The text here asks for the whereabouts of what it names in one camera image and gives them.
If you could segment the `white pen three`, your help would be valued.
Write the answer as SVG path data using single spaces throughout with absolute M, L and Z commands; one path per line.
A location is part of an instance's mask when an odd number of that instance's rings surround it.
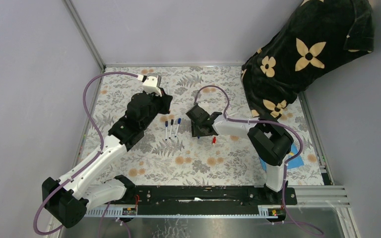
M 174 125 L 174 119 L 171 119 L 171 120 L 170 120 L 169 136 L 168 136 L 169 139 L 172 138 L 172 134 L 173 134 L 173 125 Z

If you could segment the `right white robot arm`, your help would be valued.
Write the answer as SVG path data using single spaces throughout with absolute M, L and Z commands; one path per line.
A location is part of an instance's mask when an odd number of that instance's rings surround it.
M 266 164 L 266 201 L 277 204 L 284 198 L 284 161 L 294 143 L 293 137 L 273 117 L 233 119 L 224 113 L 209 114 L 195 104 L 187 113 L 193 137 L 231 135 L 248 139 L 259 158 Z

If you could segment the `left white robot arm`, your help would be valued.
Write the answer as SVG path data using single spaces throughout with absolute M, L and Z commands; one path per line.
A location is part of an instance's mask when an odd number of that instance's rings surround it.
M 170 112 L 172 100 L 173 96 L 165 92 L 160 96 L 145 92 L 133 95 L 124 116 L 112 125 L 92 154 L 58 179 L 49 177 L 42 183 L 42 206 L 63 227 L 71 228 L 88 210 L 104 203 L 112 200 L 130 203 L 134 191 L 119 178 L 95 188 L 90 187 L 91 183 L 112 160 L 126 154 L 144 137 L 145 130 L 158 114 Z

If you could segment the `white pen two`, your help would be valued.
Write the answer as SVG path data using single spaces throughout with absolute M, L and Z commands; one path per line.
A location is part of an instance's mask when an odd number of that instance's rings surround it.
M 168 126 L 169 126 L 169 122 L 165 121 L 165 141 L 167 141 L 168 139 Z

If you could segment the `white pen one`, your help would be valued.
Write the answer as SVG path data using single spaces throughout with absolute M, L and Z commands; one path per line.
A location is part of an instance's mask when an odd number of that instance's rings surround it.
M 178 136 L 178 131 L 179 131 L 179 127 L 180 127 L 180 124 L 181 124 L 181 118 L 178 118 L 177 120 L 177 126 L 176 126 L 176 129 L 175 129 L 175 134 L 174 134 L 174 137 L 177 137 Z

